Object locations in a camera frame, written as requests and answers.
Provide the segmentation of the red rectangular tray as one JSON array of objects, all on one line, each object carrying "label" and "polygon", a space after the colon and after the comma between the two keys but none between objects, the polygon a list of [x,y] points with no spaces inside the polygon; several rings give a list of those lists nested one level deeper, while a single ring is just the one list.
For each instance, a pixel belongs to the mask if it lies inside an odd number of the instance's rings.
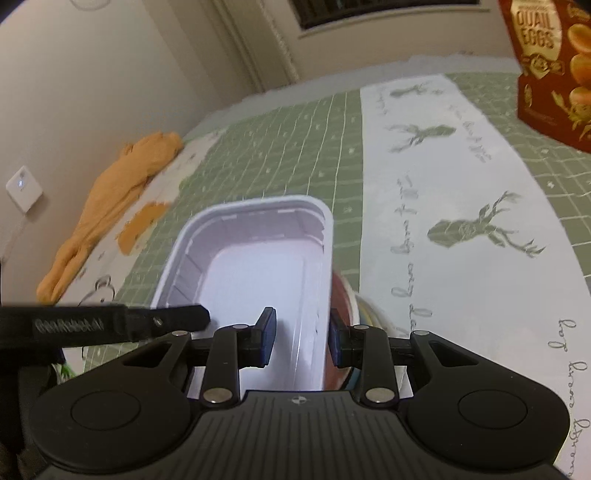
[{"label": "red rectangular tray", "polygon": [[328,349],[334,219],[304,195],[217,205],[188,221],[157,284],[154,308],[200,304],[211,314],[202,333],[253,324],[276,309],[270,364],[246,368],[247,390],[337,390],[348,370]]}]

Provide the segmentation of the dark window with railing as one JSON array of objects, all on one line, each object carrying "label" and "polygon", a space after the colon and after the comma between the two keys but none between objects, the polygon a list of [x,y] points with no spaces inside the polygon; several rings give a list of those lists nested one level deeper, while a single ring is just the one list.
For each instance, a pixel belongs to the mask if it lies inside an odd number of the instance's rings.
[{"label": "dark window with railing", "polygon": [[289,1],[298,37],[404,16],[490,13],[490,1]]}]

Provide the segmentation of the quail eggs snack bag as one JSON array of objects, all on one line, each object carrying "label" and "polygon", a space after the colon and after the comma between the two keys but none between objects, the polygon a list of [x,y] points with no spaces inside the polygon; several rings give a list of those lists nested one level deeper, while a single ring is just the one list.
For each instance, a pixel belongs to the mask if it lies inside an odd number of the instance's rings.
[{"label": "quail eggs snack bag", "polygon": [[590,3],[499,3],[521,69],[517,116],[554,140],[590,151]]}]

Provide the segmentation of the orange cloth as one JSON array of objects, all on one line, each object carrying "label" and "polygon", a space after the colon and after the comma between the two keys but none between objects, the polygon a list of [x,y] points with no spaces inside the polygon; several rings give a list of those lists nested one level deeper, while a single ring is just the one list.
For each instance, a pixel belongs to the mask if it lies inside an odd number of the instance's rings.
[{"label": "orange cloth", "polygon": [[90,189],[71,236],[37,287],[38,302],[53,305],[62,297],[96,244],[181,150],[183,141],[175,132],[155,132],[123,147]]}]

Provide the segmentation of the green checkered tablecloth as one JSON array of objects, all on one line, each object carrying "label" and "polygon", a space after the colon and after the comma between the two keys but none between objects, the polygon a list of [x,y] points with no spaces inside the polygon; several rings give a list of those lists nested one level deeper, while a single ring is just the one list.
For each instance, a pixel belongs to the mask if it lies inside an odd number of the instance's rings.
[{"label": "green checkered tablecloth", "polygon": [[129,254],[112,229],[62,302],[151,303],[184,225],[216,205],[308,195],[332,267],[409,333],[429,330],[539,381],[571,419],[557,464],[590,475],[590,157],[515,113],[497,59],[420,58],[218,111],[140,204],[166,213]]}]

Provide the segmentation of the white foam bowl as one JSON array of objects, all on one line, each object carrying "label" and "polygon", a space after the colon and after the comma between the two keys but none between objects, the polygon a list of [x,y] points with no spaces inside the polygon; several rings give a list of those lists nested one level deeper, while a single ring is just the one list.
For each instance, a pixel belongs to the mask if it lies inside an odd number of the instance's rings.
[{"label": "white foam bowl", "polygon": [[[397,340],[409,340],[409,332],[397,327],[391,320],[386,317],[386,314],[375,306],[370,300],[363,298],[363,296],[359,293],[355,294],[356,298],[356,306],[358,306],[359,310],[359,325],[368,326],[372,328],[378,328],[384,330],[389,339],[397,339]],[[404,366],[394,366],[394,360],[391,362],[393,363],[393,371],[394,376],[396,377],[397,383],[397,395],[400,396],[400,389],[403,387],[405,381],[405,368]]]}]

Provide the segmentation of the white wall switch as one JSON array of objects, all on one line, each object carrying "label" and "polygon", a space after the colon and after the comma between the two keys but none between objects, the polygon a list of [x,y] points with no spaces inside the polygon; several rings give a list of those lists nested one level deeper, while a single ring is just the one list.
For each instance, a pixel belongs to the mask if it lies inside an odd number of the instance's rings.
[{"label": "white wall switch", "polygon": [[27,214],[43,196],[43,189],[26,166],[22,166],[7,181],[6,192],[18,209]]}]

